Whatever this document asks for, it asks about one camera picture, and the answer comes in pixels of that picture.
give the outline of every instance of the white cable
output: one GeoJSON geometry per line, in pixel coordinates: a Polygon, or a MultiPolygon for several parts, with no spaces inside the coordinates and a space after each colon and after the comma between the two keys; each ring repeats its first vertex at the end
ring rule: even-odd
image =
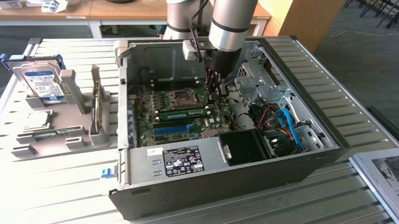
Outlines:
{"type": "Polygon", "coordinates": [[[344,33],[357,33],[357,34],[364,34],[364,35],[369,35],[369,36],[396,36],[396,35],[399,35],[399,34],[377,35],[377,34],[368,34],[368,33],[356,32],[356,31],[342,31],[340,34],[337,34],[337,35],[332,35],[332,36],[329,36],[329,37],[338,37],[338,36],[341,36],[344,33]]]}

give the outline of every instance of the green ram module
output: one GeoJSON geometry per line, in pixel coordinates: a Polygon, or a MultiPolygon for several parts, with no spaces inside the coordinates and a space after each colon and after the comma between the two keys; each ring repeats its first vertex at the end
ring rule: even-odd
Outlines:
{"type": "Polygon", "coordinates": [[[165,121],[174,119],[200,118],[208,116],[209,114],[209,108],[205,107],[185,111],[160,112],[158,118],[161,121],[165,121]]]}

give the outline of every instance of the circuit board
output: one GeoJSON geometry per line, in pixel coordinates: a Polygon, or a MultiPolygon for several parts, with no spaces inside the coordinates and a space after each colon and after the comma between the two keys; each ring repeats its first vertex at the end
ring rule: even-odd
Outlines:
{"type": "Polygon", "coordinates": [[[202,82],[196,88],[170,91],[136,86],[129,94],[136,105],[137,147],[202,139],[229,130],[229,108],[206,104],[202,82]]]}

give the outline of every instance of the gray carpet floor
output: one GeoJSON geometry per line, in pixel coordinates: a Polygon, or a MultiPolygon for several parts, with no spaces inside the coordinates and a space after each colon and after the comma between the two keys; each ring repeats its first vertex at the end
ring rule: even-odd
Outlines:
{"type": "MultiPolygon", "coordinates": [[[[314,56],[364,106],[374,106],[399,126],[399,36],[345,33],[340,37],[329,37],[346,30],[378,35],[399,34],[397,27],[384,28],[388,20],[374,28],[382,15],[374,18],[373,11],[360,18],[362,8],[357,5],[353,1],[348,8],[340,10],[314,56]]],[[[121,33],[125,36],[153,36],[148,28],[124,28],[121,33]]],[[[85,26],[0,26],[0,53],[21,54],[33,37],[90,38],[92,35],[85,26]]],[[[0,66],[0,86],[6,85],[9,76],[0,66]]]]}

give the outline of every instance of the motherboard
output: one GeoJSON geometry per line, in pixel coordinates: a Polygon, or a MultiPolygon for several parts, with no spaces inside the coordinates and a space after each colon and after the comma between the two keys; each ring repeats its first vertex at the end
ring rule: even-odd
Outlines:
{"type": "Polygon", "coordinates": [[[228,104],[208,103],[200,80],[133,84],[128,100],[134,105],[137,147],[209,138],[234,128],[228,104]]]}

